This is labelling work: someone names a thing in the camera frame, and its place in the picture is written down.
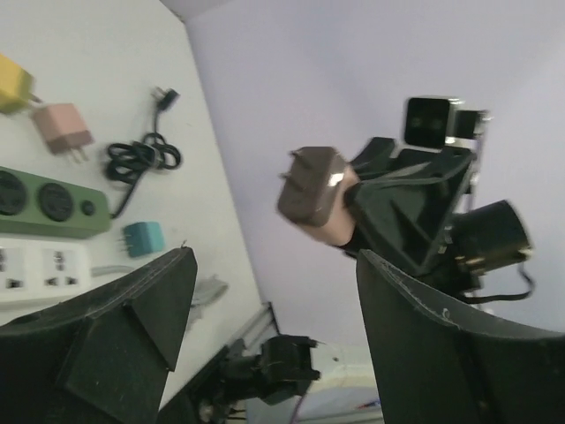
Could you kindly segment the pink charger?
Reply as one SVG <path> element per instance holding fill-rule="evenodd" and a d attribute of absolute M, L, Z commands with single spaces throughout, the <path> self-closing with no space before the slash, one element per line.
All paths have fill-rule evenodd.
<path fill-rule="evenodd" d="M 31 119 L 52 155 L 69 155 L 76 162 L 87 162 L 85 147 L 94 137 L 73 103 L 50 103 L 35 108 Z"/>
<path fill-rule="evenodd" d="M 290 155 L 290 169 L 281 175 L 278 212 L 319 242 L 348 244 L 355 221 L 344 195 L 359 182 L 357 173 L 333 147 L 302 147 Z"/>

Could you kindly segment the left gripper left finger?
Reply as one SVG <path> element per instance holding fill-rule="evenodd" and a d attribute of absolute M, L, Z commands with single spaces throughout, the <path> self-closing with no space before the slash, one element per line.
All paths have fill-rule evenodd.
<path fill-rule="evenodd" d="M 4 423 L 154 423 L 197 275 L 178 247 L 1 328 Z"/>

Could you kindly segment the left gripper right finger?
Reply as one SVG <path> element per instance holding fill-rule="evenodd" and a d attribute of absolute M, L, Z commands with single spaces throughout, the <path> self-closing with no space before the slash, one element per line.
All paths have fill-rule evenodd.
<path fill-rule="evenodd" d="M 375 253 L 358 294 L 387 423 L 561 423 L 564 336 L 471 307 Z"/>

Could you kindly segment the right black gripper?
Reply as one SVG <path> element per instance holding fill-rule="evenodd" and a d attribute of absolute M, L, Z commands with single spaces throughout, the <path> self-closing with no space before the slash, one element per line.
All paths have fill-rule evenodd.
<path fill-rule="evenodd" d="M 475 154 L 448 148 L 392 170 L 391 138 L 373 137 L 350 161 L 361 181 L 348 189 L 345 205 L 355 221 L 350 257 L 367 249 L 411 276 L 431 273 L 455 208 L 467 190 Z"/>

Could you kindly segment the teal charger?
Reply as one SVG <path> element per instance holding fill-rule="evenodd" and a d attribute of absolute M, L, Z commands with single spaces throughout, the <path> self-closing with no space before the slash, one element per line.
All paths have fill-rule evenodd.
<path fill-rule="evenodd" d="M 121 232 L 125 250 L 130 258 L 156 254 L 165 247 L 162 227 L 158 222 L 131 223 L 123 227 Z"/>

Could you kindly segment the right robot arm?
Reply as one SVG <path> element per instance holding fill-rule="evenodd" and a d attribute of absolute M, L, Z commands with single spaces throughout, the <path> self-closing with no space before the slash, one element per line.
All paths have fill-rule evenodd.
<path fill-rule="evenodd" d="M 367 249 L 404 273 L 468 304 L 516 301 L 534 289 L 524 269 L 525 292 L 474 297 L 484 274 L 522 266 L 533 245 L 522 221 L 505 200 L 457 212 L 472 194 L 478 158 L 448 145 L 437 152 L 406 148 L 397 156 L 392 139 L 371 139 L 351 161 L 360 180 L 344 195 L 354 218 L 353 240 L 344 251 Z"/>

